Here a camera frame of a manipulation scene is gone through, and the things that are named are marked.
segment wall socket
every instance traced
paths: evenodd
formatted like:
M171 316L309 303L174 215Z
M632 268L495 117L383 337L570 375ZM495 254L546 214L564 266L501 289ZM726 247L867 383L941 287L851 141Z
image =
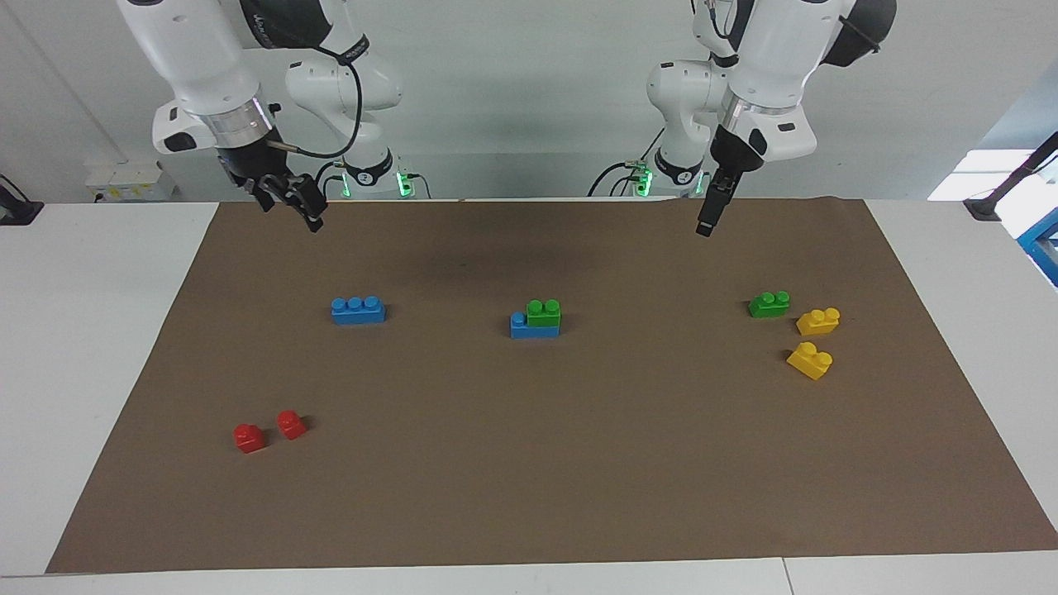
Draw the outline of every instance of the wall socket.
M170 200L177 188L158 163L95 167L85 185L94 202L160 202Z

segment white wall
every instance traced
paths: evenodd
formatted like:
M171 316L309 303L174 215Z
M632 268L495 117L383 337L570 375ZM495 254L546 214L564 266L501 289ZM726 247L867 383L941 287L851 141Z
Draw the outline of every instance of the white wall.
M170 92L113 0L4 2L121 152L156 159L150 118ZM644 90L652 66L706 56L682 0L358 5L373 51L406 82L404 102L381 114L391 144L428 175L435 196L584 194L598 172L638 157L660 128ZM881 54L813 78L805 106L820 150L747 176L741 194L925 199L1054 60L1056 25L1058 12L1038 0L900 0ZM12 26L0 23L0 32ZM0 167L37 196L77 199L81 162L107 143L72 98L39 89L48 77L39 65L11 64L13 53L32 52L28 43L0 35ZM269 98L285 104L285 137L335 146L277 90L296 54L253 54ZM37 91L28 96L30 87ZM71 121L66 136L54 133L56 120ZM187 198L241 197L212 156L162 161ZM57 168L63 173L45 179Z
M1010 106L978 148L1036 148L1055 130L1058 130L1058 60Z

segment green lego brick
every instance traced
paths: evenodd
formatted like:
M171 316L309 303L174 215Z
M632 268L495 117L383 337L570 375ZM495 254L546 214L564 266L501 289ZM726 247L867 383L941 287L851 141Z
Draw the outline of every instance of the green lego brick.
M749 303L749 315L755 319L773 319L790 309L790 294L764 292Z
M559 305L558 300L548 300L546 304L540 300L533 300L526 306L526 326L559 326L561 322L562 306Z

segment white table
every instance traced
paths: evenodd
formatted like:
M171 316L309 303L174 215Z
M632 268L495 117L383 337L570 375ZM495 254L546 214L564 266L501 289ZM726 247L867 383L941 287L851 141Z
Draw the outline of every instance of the white table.
M1058 294L959 203L869 201L1052 524ZM0 230L0 593L1058 593L1058 553L40 577L215 204L51 205Z

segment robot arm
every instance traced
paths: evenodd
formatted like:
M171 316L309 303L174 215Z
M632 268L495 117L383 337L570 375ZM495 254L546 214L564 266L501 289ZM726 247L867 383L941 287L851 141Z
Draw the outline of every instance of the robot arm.
M367 38L343 0L238 0L237 4L225 0L223 5L217 0L116 2L154 70L176 94L156 113L152 132L160 151L216 148L232 181L264 211L277 200L284 202L300 213L313 232L323 226L327 201L312 176L289 169L287 152L324 159L341 156L346 167L363 164L381 174L393 168L395 158L384 147L378 125L367 119L358 130L349 112L396 105L400 83L385 75L383 62L368 58ZM260 83L243 64L243 46L224 11L242 17L238 25L244 22L259 47L312 48L333 58L292 65L288 86L298 105L323 118L343 142L350 140L349 146L321 155L282 141L261 97ZM358 59L368 91L352 68ZM362 185L385 187L378 183L381 174ZM396 179L391 186L397 187Z
M649 94L665 116L657 173L686 191L707 144L717 163L698 217L697 232L709 236L743 174L816 150L801 107L808 77L820 64L845 67L877 51L896 0L696 0L696 6L694 33L710 50L709 61L662 64ZM657 80L668 80L670 90L657 92ZM709 112L718 120L711 144L708 132L695 129Z

